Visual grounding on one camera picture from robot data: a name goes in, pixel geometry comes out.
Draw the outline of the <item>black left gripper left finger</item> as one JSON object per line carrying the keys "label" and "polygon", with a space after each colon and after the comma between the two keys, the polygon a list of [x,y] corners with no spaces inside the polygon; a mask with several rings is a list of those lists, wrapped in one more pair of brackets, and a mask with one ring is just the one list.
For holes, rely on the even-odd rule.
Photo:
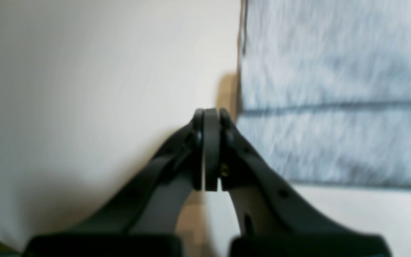
{"label": "black left gripper left finger", "polygon": [[201,188],[204,110],[171,135],[102,208],[64,232],[36,236],[23,257],[182,257],[181,208]]}

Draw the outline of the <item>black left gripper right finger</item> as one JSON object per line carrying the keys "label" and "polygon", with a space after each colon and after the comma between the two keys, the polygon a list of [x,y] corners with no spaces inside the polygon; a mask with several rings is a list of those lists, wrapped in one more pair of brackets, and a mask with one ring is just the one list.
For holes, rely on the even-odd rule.
{"label": "black left gripper right finger", "polygon": [[276,174],[225,109],[204,112],[204,188],[227,191],[241,231],[230,257],[390,257],[379,235],[349,229]]}

